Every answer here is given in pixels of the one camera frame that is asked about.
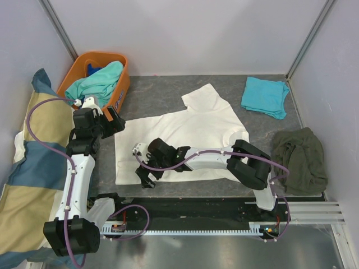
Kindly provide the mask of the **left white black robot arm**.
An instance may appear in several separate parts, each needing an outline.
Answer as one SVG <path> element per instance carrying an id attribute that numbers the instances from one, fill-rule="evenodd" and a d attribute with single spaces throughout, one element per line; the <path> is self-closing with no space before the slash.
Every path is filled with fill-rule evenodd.
<path id="1" fill-rule="evenodd" d="M 88 207 L 88 194 L 100 140 L 123 131 L 125 121 L 115 108 L 107 107 L 112 119 L 95 108 L 81 108 L 73 113 L 74 128 L 66 146 L 67 174 L 63 196 L 53 221 L 44 224 L 43 232 L 59 257 L 95 253 L 99 249 L 100 231 L 105 222 L 118 220 L 123 214 L 115 193 L 101 194 Z"/>

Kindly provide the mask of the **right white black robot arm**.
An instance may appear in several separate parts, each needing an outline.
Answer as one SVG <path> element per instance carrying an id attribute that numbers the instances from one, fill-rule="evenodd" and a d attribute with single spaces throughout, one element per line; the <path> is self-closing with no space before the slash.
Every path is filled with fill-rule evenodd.
<path id="1" fill-rule="evenodd" d="M 225 170 L 245 187 L 253 190 L 257 214 L 262 220 L 271 220 L 277 214 L 277 199 L 269 183 L 272 161 L 245 140 L 217 149 L 198 149 L 190 146 L 175 148 L 156 138 L 149 145 L 137 143 L 132 155 L 140 166 L 135 173 L 143 188 L 154 188 L 164 172 L 192 172 L 203 169 Z"/>

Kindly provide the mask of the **white t shirt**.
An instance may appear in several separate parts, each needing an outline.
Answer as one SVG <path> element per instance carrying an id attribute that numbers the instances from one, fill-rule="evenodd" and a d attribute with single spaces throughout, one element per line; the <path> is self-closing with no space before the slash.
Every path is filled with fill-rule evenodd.
<path id="1" fill-rule="evenodd" d="M 132 154 L 140 142 L 156 138 L 178 148 L 200 149 L 232 146 L 236 140 L 249 142 L 249 133 L 229 102 L 211 84 L 182 96 L 185 110 L 156 117 L 129 120 L 125 130 L 114 135 L 117 185 L 140 184 L 135 170 L 140 166 Z"/>

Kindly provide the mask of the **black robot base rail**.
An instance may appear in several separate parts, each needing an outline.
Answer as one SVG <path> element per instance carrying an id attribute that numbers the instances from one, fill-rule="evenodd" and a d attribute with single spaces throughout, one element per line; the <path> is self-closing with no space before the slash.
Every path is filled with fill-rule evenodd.
<path id="1" fill-rule="evenodd" d="M 115 210 L 135 205 L 109 221 L 124 221 L 125 225 L 142 230 L 149 222 L 152 229 L 208 229 L 249 227 L 250 222 L 284 224 L 290 217 L 286 204 L 276 203 L 273 211 L 261 210 L 253 198 L 116 198 Z"/>

